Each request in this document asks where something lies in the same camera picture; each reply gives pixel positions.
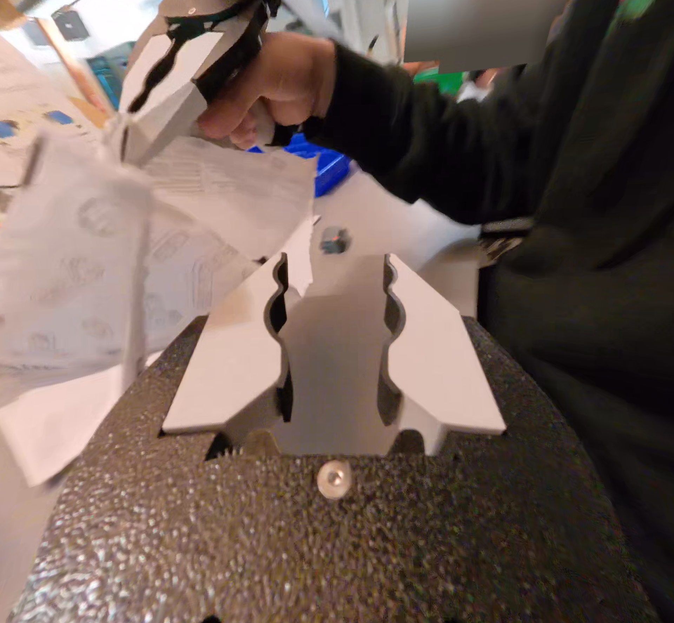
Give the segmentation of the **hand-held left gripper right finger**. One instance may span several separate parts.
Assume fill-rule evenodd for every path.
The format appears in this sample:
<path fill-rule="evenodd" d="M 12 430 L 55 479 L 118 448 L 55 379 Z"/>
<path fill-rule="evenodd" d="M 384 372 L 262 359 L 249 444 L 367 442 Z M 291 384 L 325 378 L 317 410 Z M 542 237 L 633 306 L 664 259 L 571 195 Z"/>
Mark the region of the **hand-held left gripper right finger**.
<path fill-rule="evenodd" d="M 449 433 L 502 435 L 507 425 L 459 310 L 395 254 L 383 259 L 384 323 L 377 410 L 427 456 Z"/>

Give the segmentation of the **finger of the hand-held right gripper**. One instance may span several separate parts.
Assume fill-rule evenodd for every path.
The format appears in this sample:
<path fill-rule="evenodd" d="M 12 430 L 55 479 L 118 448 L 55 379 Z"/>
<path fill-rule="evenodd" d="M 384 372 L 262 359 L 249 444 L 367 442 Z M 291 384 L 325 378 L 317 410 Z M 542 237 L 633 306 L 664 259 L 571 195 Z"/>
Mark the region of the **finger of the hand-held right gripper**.
<path fill-rule="evenodd" d="M 129 64 L 133 64 L 149 38 L 146 31 L 135 45 Z M 177 36 L 179 50 L 175 58 L 174 78 L 177 91 L 155 107 L 126 117 L 122 115 L 122 163 L 143 166 L 160 153 L 173 139 L 183 134 L 206 108 L 206 99 L 196 81 L 222 53 L 222 32 L 205 32 L 195 38 Z"/>
<path fill-rule="evenodd" d="M 149 38 L 138 57 L 127 69 L 119 104 L 126 117 L 147 112 L 167 97 L 179 84 L 174 78 L 174 65 L 179 44 L 167 34 Z"/>

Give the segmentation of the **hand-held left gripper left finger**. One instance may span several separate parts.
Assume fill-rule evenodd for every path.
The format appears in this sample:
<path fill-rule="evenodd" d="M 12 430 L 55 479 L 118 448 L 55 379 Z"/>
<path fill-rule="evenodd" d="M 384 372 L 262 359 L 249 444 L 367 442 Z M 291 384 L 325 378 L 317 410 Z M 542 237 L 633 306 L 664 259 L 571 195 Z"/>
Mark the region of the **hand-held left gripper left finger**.
<path fill-rule="evenodd" d="M 248 436 L 291 421 L 291 366 L 280 337 L 288 288 L 289 261 L 281 252 L 210 312 L 165 416 L 165 434 Z"/>

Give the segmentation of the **blue plastic bin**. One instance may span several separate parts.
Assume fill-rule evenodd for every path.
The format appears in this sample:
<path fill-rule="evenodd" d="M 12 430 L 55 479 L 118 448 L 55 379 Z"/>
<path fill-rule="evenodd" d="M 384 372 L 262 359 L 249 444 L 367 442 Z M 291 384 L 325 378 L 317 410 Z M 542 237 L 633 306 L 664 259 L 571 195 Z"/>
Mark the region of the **blue plastic bin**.
<path fill-rule="evenodd" d="M 309 164 L 313 164 L 313 196 L 316 199 L 328 195 L 349 176 L 349 157 L 313 144 L 301 131 L 291 134 L 282 151 L 282 155 L 278 150 L 273 155 L 271 146 L 247 149 L 248 153 L 266 161 L 261 172 L 263 178 L 274 183 L 286 196 L 308 196 Z"/>

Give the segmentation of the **torn white paper bag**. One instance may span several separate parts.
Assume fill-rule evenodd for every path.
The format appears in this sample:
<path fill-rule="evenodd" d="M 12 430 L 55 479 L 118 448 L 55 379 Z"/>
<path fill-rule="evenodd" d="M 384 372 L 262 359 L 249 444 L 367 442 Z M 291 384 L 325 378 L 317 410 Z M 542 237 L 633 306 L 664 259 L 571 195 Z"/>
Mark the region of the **torn white paper bag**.
<path fill-rule="evenodd" d="M 147 178 L 48 141 L 1 225 L 1 434 L 29 487 L 84 449 L 114 405 L 142 225 L 146 352 L 209 314 L 313 219 L 317 165 L 179 138 Z"/>

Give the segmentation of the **person's right forearm black sleeve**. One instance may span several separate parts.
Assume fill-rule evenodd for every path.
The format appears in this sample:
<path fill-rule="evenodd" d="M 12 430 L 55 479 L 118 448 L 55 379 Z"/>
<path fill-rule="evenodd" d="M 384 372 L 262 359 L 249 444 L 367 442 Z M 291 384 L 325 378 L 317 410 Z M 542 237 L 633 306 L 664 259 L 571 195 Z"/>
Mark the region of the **person's right forearm black sleeve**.
<path fill-rule="evenodd" d="M 338 45 L 327 113 L 307 120 L 303 131 L 394 196 L 422 200 L 457 223 L 532 216 L 541 195 L 531 170 L 533 145 L 553 50 L 506 71 L 484 100 L 458 103 L 400 67 Z"/>

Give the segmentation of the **grey desk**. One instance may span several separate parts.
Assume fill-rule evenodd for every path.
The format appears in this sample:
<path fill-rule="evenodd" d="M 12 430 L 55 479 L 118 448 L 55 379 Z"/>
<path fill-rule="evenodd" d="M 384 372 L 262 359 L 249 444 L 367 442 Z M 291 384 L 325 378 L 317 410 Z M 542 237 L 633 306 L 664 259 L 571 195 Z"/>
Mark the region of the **grey desk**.
<path fill-rule="evenodd" d="M 313 283 L 282 336 L 291 359 L 292 420 L 274 436 L 284 454 L 385 454 L 393 440 L 376 404 L 382 344 L 383 256 L 393 253 L 462 315 L 475 316 L 477 227 L 453 223 L 425 203 L 408 205 L 356 170 L 315 205 Z M 326 227 L 350 234 L 337 255 L 319 249 Z"/>

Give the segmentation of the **person's right hand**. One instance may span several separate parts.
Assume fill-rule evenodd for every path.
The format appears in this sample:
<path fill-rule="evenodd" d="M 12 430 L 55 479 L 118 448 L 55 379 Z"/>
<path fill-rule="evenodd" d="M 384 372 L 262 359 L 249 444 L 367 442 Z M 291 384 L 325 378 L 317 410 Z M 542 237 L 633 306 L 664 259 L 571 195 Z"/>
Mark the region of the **person's right hand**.
<path fill-rule="evenodd" d="M 256 57 L 199 117 L 203 134 L 240 149 L 270 143 L 273 124 L 324 117 L 336 80 L 336 44 L 290 32 L 266 34 Z"/>

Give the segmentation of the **person's black clothed torso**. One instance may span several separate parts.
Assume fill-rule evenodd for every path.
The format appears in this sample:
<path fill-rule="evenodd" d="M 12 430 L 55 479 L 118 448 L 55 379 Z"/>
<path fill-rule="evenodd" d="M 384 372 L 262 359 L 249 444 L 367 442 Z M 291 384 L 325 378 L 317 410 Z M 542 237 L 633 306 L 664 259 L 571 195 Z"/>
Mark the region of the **person's black clothed torso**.
<path fill-rule="evenodd" d="M 573 0 L 480 110 L 494 211 L 534 220 L 488 329 L 581 437 L 672 622 L 673 0 Z"/>

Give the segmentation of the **small grey toy piece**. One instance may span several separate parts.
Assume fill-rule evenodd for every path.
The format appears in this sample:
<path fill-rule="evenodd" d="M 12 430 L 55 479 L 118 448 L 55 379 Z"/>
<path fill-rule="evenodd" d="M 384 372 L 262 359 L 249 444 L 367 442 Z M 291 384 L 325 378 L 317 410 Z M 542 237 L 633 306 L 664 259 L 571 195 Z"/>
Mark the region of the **small grey toy piece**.
<path fill-rule="evenodd" d="M 326 255 L 343 254 L 350 247 L 349 231 L 341 227 L 326 227 L 321 235 L 319 249 Z"/>

